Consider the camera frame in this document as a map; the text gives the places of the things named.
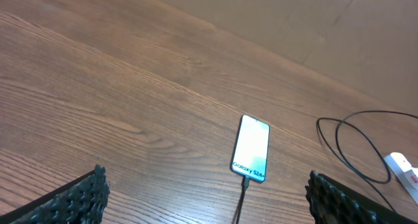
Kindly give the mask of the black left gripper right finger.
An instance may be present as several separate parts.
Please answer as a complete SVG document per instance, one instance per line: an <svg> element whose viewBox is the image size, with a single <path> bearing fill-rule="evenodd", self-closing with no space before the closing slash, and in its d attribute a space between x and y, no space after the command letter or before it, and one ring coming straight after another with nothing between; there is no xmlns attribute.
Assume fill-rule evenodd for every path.
<svg viewBox="0 0 418 224"><path fill-rule="evenodd" d="M314 170L306 199L316 224L417 224Z"/></svg>

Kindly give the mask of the Galaxy S24 smartphone blue screen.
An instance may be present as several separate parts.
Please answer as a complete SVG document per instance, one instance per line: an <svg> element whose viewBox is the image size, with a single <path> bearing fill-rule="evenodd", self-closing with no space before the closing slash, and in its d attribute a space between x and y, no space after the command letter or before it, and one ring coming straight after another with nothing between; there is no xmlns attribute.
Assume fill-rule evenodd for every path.
<svg viewBox="0 0 418 224"><path fill-rule="evenodd" d="M269 124L242 115L231 160L231 170L256 182L266 180Z"/></svg>

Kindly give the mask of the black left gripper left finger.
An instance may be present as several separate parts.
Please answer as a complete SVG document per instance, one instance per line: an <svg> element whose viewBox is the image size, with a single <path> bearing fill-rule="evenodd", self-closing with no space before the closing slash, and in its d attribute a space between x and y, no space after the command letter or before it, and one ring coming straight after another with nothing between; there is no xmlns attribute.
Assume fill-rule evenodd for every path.
<svg viewBox="0 0 418 224"><path fill-rule="evenodd" d="M1 224L101 223L110 194L106 169L87 174L1 216Z"/></svg>

